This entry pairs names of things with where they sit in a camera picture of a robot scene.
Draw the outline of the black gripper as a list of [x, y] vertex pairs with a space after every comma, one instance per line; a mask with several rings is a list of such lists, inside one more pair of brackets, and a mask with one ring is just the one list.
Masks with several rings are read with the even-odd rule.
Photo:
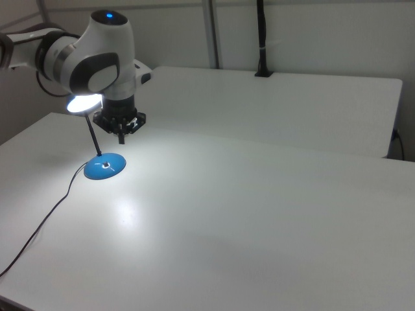
[[93, 122], [105, 132], [116, 134], [119, 144], [125, 144], [125, 135], [140, 129], [146, 123], [146, 114], [137, 111], [134, 96], [122, 100], [104, 98]]

